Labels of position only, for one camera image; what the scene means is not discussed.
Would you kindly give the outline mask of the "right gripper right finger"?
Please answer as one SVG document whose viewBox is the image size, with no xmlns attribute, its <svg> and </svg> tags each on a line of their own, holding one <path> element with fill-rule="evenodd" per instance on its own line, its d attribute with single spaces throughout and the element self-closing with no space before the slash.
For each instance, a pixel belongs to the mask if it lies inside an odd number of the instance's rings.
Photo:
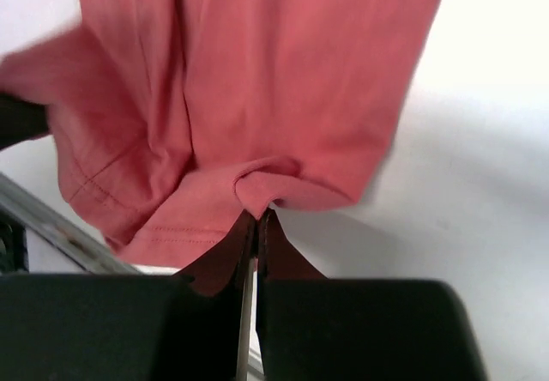
<svg viewBox="0 0 549 381">
<path fill-rule="evenodd" d="M 256 330 L 268 380 L 481 380 L 465 307 L 446 283 L 335 279 L 268 210 L 257 226 Z"/>
</svg>

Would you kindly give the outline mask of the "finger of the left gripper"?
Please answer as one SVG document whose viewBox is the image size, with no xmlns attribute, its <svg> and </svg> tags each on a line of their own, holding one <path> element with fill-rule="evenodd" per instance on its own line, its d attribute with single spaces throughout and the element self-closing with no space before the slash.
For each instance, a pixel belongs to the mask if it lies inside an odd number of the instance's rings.
<svg viewBox="0 0 549 381">
<path fill-rule="evenodd" d="M 1 149 L 49 134 L 45 106 L 9 94 L 1 94 L 0 104 Z"/>
</svg>

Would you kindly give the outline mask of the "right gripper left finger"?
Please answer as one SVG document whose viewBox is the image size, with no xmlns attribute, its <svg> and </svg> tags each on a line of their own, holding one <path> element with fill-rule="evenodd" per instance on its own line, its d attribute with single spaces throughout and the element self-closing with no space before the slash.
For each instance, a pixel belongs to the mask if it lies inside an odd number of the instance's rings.
<svg viewBox="0 0 549 381">
<path fill-rule="evenodd" d="M 246 379 L 249 238 L 172 275 L 130 272 L 65 237 L 48 245 L 75 271 L 1 274 L 2 379 Z"/>
</svg>

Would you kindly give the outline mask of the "salmon red t-shirt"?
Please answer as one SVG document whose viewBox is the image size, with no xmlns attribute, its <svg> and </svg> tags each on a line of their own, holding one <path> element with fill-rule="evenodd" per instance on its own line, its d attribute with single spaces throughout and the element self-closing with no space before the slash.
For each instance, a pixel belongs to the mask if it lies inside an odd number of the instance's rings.
<svg viewBox="0 0 549 381">
<path fill-rule="evenodd" d="M 1 63 L 46 106 L 65 201 L 126 262 L 184 267 L 243 212 L 355 204 L 441 0 L 80 0 Z"/>
</svg>

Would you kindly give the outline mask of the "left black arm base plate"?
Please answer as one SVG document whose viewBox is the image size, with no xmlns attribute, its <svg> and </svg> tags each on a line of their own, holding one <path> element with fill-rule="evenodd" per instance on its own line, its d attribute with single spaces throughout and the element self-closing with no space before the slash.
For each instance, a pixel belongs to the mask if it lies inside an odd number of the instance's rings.
<svg viewBox="0 0 549 381">
<path fill-rule="evenodd" d="M 1 274 L 28 273 L 26 228 L 9 214 L 1 212 Z"/>
</svg>

